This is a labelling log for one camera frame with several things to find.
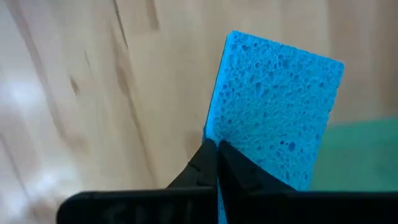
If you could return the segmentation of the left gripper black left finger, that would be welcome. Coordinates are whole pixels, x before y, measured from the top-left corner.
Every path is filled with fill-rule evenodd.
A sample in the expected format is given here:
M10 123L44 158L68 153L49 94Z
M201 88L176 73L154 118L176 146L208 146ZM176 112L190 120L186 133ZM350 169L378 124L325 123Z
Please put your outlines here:
M217 224L217 157L206 139L164 189L72 195L59 207L57 224Z

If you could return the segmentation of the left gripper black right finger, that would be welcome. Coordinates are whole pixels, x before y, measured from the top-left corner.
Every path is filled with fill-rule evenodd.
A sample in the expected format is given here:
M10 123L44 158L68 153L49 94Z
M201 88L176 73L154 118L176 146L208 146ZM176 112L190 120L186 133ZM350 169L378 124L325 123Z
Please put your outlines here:
M398 192L298 191L228 142L218 149L228 224L398 224Z

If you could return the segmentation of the blue scrub sponge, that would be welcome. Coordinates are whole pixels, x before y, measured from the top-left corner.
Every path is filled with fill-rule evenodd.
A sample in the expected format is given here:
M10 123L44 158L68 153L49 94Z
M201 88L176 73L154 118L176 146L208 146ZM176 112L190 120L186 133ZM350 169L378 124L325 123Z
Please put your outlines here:
M204 135L308 190L344 65L239 31L226 37Z

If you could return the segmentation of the green cutting mat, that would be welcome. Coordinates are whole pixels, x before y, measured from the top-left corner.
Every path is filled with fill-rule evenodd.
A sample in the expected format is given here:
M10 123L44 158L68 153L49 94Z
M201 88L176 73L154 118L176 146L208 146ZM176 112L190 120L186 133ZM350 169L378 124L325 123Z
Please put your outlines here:
M398 118L329 125L310 188L398 191Z

